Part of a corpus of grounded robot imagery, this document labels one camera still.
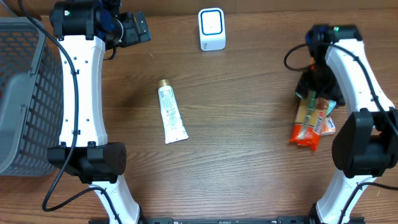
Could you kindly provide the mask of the teal snack packet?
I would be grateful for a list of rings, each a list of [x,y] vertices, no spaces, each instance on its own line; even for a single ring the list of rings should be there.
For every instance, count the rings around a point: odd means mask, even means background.
[[[302,98],[302,95],[298,92],[295,93],[299,98]],[[333,100],[329,101],[329,106],[328,106],[328,110],[327,110],[327,116],[335,109],[335,107],[337,106],[336,102]]]

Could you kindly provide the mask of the orange spaghetti packet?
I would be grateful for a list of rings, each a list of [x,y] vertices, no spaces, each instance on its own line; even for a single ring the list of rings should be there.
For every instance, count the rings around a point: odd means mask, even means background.
[[[298,146],[307,146],[315,152],[320,143],[328,107],[329,101],[317,97],[315,91],[309,91],[306,98],[302,97],[289,142]]]

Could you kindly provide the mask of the orange tissue pack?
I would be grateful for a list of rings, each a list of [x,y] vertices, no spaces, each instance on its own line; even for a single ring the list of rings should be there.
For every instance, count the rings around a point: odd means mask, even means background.
[[[336,132],[335,124],[331,117],[326,117],[325,122],[321,131],[322,136],[332,135]]]

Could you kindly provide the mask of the white tube gold cap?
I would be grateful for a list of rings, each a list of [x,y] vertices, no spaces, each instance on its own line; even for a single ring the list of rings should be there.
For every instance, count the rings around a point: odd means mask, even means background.
[[[158,82],[160,113],[164,125],[165,143],[170,144],[189,138],[180,114],[174,89],[168,79]]]

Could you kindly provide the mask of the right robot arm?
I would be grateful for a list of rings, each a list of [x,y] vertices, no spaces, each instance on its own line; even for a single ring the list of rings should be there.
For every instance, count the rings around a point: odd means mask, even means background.
[[[310,91],[347,108],[331,147],[333,178],[312,208],[315,223],[364,223],[350,213],[367,186],[397,164],[397,109],[379,86],[354,25],[314,25],[304,44],[314,59],[296,91]]]

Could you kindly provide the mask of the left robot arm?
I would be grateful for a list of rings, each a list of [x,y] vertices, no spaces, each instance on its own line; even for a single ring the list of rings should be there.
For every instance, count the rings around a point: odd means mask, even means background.
[[[119,1],[60,1],[50,13],[63,69],[63,121],[59,143],[47,151],[61,174],[95,192],[108,223],[145,223],[124,178],[126,147],[109,142],[102,105],[105,52],[148,42],[143,12],[121,12]]]

